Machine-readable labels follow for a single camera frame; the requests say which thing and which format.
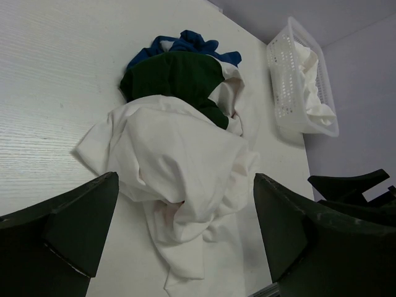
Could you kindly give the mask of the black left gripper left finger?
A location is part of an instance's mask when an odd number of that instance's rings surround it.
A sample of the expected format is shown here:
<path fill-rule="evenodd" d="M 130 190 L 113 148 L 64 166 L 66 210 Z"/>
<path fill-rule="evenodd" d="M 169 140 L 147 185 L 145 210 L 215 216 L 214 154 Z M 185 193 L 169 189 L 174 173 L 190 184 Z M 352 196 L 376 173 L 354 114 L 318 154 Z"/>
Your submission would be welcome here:
<path fill-rule="evenodd" d="M 108 172 L 1 217 L 1 296 L 85 296 L 119 194 Z"/>

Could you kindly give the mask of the blue t shirt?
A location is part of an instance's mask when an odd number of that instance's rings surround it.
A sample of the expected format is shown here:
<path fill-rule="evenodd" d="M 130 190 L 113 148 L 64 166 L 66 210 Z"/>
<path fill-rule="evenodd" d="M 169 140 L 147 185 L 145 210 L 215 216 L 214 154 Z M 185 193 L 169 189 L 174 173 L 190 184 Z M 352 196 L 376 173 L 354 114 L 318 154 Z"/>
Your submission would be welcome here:
<path fill-rule="evenodd" d="M 239 63 L 242 61 L 240 53 L 232 51 L 219 54 L 217 53 L 218 46 L 219 42 L 217 40 L 205 41 L 201 34 L 190 30 L 182 31 L 179 38 L 157 36 L 148 48 L 143 48 L 137 53 L 128 63 L 126 69 L 130 69 L 148 58 L 170 51 L 186 51 L 205 54 L 238 67 Z"/>

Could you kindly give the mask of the white t shirt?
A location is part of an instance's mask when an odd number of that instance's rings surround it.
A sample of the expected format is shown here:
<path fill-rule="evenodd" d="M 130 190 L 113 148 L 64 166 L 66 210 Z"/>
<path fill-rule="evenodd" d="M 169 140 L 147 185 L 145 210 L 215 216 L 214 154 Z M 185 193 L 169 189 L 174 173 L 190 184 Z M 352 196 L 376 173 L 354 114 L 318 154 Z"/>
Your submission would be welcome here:
<path fill-rule="evenodd" d="M 244 82 L 217 61 L 224 81 L 210 92 L 230 125 L 216 126 L 176 97 L 120 106 L 89 130 L 76 153 L 96 174 L 114 171 L 119 190 L 144 208 L 152 241 L 169 265 L 169 296 L 244 296 L 236 213 L 252 197 L 259 156 Z"/>

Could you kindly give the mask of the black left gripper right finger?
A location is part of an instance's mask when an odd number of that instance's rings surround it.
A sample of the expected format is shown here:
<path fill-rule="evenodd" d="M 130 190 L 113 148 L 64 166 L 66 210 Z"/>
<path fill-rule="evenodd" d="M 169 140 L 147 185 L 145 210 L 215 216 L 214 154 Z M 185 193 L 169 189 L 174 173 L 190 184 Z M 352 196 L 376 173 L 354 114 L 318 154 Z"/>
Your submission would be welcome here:
<path fill-rule="evenodd" d="M 313 201 L 264 174 L 254 202 L 282 296 L 394 296 L 395 188 Z"/>

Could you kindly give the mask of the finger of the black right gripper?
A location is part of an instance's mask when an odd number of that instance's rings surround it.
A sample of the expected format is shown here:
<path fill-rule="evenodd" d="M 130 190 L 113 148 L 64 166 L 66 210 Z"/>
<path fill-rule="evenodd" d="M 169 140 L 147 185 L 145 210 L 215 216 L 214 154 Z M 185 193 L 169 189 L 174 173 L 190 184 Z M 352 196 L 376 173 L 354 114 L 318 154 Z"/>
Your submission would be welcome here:
<path fill-rule="evenodd" d="M 379 169 L 361 176 L 310 176 L 308 182 L 324 199 L 341 201 L 342 198 L 351 195 L 362 195 L 389 178 L 383 169 Z"/>

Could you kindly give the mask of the dark green t shirt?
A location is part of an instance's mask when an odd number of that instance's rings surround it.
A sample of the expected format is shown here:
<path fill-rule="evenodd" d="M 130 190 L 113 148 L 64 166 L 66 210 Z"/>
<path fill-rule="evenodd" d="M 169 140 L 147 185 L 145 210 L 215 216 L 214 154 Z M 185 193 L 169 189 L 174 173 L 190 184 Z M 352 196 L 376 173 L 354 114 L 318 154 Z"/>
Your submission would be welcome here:
<path fill-rule="evenodd" d="M 228 117 L 209 99 L 224 80 L 222 67 L 213 57 L 172 51 L 128 68 L 119 88 L 128 102 L 151 95 L 179 98 L 225 130 Z"/>

